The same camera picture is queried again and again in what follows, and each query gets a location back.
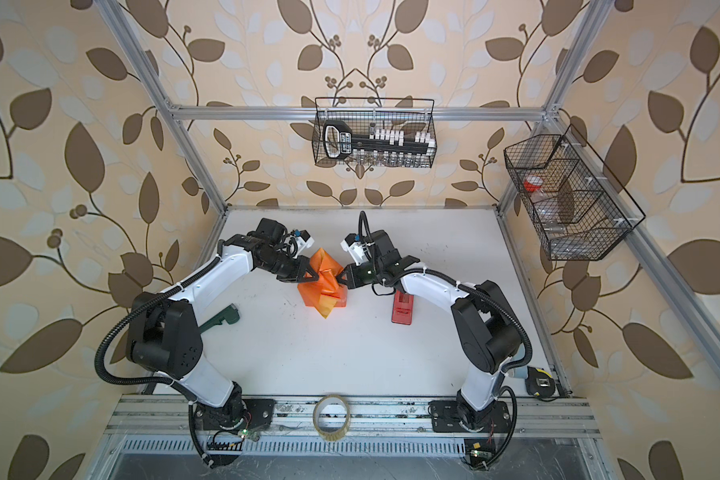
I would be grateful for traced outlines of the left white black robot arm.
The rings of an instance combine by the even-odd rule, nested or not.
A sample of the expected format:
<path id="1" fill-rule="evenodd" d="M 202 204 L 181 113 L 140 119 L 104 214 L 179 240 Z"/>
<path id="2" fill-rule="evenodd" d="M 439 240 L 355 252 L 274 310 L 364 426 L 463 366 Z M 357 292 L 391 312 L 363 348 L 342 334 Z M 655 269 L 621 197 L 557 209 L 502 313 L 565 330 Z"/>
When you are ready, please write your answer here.
<path id="1" fill-rule="evenodd" d="M 93 361 L 96 374 L 112 385 L 163 384 L 181 393 L 188 402 L 189 435 L 196 453 L 208 468 L 221 466 L 220 456 L 209 453 L 200 441 L 197 416 L 207 415 L 219 430 L 243 438 L 254 415 L 241 386 L 205 356 L 197 318 L 234 282 L 256 269 L 283 283 L 317 281 L 317 271 L 303 254 L 313 243 L 307 231 L 288 230 L 268 218 L 246 234 L 219 240 L 212 257 L 188 277 L 159 293 L 136 297 L 130 312 L 99 345 Z M 108 370 L 105 356 L 117 336 L 125 340 L 127 360 L 147 375 L 127 378 Z"/>

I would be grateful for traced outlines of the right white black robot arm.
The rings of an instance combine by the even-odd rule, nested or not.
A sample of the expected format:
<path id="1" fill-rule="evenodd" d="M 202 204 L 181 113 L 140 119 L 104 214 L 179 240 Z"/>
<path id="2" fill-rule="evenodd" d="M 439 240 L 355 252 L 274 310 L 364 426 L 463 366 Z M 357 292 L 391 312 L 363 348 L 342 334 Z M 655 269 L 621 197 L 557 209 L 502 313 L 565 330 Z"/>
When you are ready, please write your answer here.
<path id="1" fill-rule="evenodd" d="M 533 356 L 530 337 L 499 285 L 491 280 L 461 282 L 427 267 L 417 257 L 401 256 L 385 231 L 370 228 L 364 211 L 359 213 L 357 231 L 342 241 L 342 249 L 352 262 L 337 275 L 339 284 L 350 290 L 380 285 L 393 294 L 421 298 L 452 316 L 462 351 L 471 364 L 456 394 L 459 426 L 480 433 L 509 409 L 501 444 L 466 454 L 465 463 L 471 469 L 490 470 L 507 450 L 518 421 L 517 395 L 505 379 L 510 371 L 527 366 Z"/>

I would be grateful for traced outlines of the yellow orange wrapping paper sheet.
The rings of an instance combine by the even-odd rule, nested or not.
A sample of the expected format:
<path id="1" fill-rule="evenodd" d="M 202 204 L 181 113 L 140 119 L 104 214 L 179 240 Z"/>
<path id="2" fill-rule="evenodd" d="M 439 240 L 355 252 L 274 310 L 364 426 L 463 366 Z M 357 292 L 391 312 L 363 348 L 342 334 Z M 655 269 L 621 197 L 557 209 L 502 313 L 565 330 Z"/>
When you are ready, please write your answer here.
<path id="1" fill-rule="evenodd" d="M 318 280 L 299 284 L 297 288 L 305 306 L 327 318 L 335 309 L 347 304 L 348 289 L 336 279 L 343 267 L 322 248 L 310 258 L 310 266 L 317 272 Z"/>

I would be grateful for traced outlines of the red tape dispenser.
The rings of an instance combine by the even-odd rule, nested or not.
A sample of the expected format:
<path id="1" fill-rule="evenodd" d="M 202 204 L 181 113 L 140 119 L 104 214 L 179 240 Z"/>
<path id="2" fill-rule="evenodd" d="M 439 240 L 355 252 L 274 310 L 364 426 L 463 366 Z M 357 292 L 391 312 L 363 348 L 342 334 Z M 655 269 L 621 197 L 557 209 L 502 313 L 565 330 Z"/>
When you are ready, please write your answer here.
<path id="1" fill-rule="evenodd" d="M 393 298 L 391 322 L 409 326 L 413 322 L 414 298 L 412 295 L 397 291 Z"/>

